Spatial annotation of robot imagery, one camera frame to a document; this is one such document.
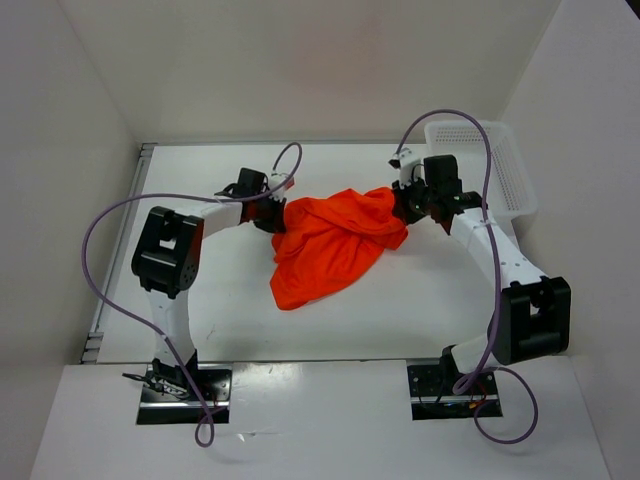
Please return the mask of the orange mesh shorts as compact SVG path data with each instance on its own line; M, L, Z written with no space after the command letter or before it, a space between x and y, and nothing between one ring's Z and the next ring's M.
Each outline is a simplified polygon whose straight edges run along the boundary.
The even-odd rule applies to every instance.
M291 311L333 295L359 280L385 251L398 249L408 228L393 215L394 203L392 190L380 187L288 204L286 231L272 239L276 306Z

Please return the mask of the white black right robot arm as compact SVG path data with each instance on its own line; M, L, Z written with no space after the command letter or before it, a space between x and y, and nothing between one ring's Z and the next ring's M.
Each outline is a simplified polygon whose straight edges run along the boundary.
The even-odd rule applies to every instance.
M448 392L468 390L480 373L567 350L571 288L531 263L497 224L482 194L465 191L452 155L422 158L404 148L390 165L393 214L407 225L431 218L462 245L492 284L485 334L444 349L438 370Z

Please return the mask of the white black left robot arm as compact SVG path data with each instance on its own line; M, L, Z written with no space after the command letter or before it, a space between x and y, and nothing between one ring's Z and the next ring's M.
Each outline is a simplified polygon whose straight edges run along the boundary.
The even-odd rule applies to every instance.
M181 209L152 208L136 245L131 268L147 293L157 334L147 382L185 400L200 385L198 353L190 332L189 290L200 268L205 239L225 229L252 223L282 233L285 192L291 174L243 168L236 182L203 202Z

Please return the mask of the white plastic mesh basket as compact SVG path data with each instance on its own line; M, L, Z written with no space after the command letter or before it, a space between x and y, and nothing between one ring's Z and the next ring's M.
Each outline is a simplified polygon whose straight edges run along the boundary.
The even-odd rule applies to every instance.
M538 200L512 129L505 123L482 121L483 137L471 122L431 121L424 126L430 156L453 155L466 191L483 191L486 148L491 148L491 173L487 203L494 218L513 220L532 215Z

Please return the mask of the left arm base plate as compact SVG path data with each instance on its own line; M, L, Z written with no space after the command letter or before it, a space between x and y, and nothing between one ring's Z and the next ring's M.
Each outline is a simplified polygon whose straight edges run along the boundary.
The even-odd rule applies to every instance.
M233 367L231 364L202 363L196 382L211 410L215 424L228 424L232 390ZM195 393L165 381L152 379L153 371L147 366L145 375L123 376L142 383L136 418L137 425L196 425L205 417L201 402Z

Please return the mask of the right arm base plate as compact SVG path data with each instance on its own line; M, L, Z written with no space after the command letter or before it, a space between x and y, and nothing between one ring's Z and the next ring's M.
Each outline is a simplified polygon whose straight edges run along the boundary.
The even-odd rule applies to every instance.
M455 395L437 359L408 362L406 370L413 421L503 416L492 374L481 374L468 391Z

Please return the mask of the aluminium table edge rail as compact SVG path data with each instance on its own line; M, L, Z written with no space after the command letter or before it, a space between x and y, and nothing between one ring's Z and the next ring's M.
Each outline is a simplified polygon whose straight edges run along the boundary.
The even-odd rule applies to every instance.
M149 163L157 145L158 143L154 142L143 143L140 146L138 159L136 161L136 170L129 191L125 195L126 198L138 195L142 192L149 169ZM105 296L112 294L112 290L115 288L117 283L117 277L120 274L124 262L126 244L128 243L129 235L132 230L134 221L133 217L135 216L136 209L136 205L130 203L118 207L113 211L114 214L119 215L120 224L116 235L115 245L107 264L107 270L102 276L102 282L100 285L100 293ZM98 296L92 323L79 360L80 364L94 365L98 363L99 351L104 338L104 324L106 322L109 309L110 307L104 303L100 296Z

